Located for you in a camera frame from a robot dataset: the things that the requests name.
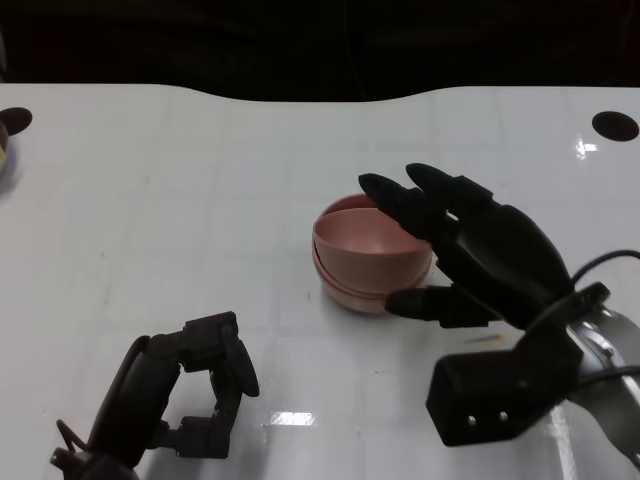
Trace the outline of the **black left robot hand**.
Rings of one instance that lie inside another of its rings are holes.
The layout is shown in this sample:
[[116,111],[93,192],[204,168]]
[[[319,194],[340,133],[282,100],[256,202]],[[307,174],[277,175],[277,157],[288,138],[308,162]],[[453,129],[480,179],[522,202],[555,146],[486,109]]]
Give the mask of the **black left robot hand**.
[[[215,396],[209,417],[187,416],[176,429],[162,419],[182,372],[206,371]],[[232,311],[188,321],[182,330],[142,336],[131,345],[92,427],[87,450],[136,467],[147,450],[225,459],[244,396],[260,393]]]

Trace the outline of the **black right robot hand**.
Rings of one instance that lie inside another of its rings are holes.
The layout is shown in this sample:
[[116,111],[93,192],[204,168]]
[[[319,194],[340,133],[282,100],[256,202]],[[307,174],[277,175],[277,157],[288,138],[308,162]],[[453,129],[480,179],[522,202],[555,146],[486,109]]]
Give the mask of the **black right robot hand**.
[[558,250],[522,211],[464,176],[419,163],[406,172],[413,188],[374,173],[358,182],[378,210],[431,245],[451,284],[395,291],[385,299],[387,312],[444,328],[504,320],[525,330],[573,293]]

